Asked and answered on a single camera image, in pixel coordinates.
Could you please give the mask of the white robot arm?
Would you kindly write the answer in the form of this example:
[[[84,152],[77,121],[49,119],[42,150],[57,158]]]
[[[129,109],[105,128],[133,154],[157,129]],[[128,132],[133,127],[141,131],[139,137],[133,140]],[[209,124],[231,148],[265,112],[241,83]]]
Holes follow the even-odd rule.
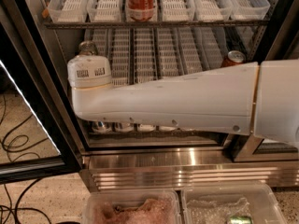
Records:
[[[233,133],[299,145],[299,61],[243,63],[115,87],[109,61],[67,64],[73,110],[89,121]]]

